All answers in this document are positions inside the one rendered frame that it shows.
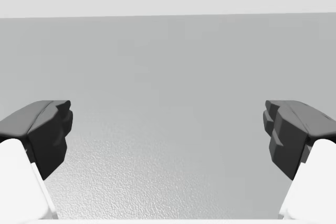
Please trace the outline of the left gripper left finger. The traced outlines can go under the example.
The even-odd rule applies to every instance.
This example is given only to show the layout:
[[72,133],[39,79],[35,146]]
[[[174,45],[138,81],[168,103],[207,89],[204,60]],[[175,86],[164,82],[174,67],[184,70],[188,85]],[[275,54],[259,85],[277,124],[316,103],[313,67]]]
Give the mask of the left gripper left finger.
[[70,107],[36,101],[0,120],[0,220],[58,219],[44,181],[65,159]]

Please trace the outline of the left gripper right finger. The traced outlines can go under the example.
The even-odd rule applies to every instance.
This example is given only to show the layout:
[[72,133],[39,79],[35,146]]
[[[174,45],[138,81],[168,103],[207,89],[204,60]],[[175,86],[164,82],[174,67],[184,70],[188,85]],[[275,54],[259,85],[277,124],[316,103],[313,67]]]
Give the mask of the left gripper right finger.
[[336,120],[299,101],[265,106],[271,160],[292,181],[279,216],[336,220]]

